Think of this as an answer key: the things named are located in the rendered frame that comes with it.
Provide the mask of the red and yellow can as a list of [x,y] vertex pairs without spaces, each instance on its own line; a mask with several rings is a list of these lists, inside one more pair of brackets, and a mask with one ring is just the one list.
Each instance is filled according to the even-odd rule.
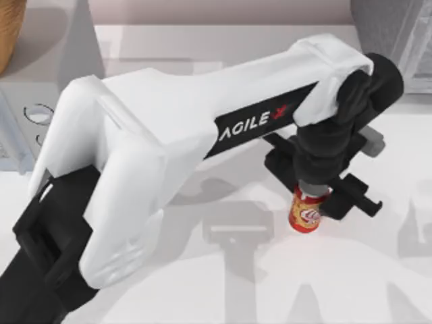
[[300,183],[294,187],[292,204],[288,214],[288,222],[297,232],[308,234],[315,231],[321,222],[321,204],[328,198],[331,191],[328,186],[322,189],[304,189]]

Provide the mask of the pale grey rounded box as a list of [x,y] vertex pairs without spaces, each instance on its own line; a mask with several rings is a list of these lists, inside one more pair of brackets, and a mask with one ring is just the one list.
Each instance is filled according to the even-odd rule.
[[385,141],[382,133],[370,126],[365,126],[360,134],[367,140],[362,148],[365,155],[375,158],[384,150]]

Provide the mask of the grey cabinet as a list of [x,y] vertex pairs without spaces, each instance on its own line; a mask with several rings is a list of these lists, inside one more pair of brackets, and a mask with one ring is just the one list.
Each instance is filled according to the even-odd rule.
[[350,0],[364,52],[393,61],[408,94],[432,95],[432,0]]

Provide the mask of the pale microwave oven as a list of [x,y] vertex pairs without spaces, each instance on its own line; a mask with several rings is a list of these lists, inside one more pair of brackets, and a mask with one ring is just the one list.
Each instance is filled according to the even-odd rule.
[[48,126],[28,121],[23,108],[42,103],[55,110],[59,87],[52,82],[0,79],[0,146],[10,160],[11,169],[20,174],[32,171],[41,147],[37,134],[46,134]]

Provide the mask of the brown wooden furniture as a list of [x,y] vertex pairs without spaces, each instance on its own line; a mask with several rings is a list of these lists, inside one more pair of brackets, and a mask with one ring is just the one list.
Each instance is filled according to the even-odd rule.
[[27,0],[0,0],[0,75],[14,52],[24,20]]

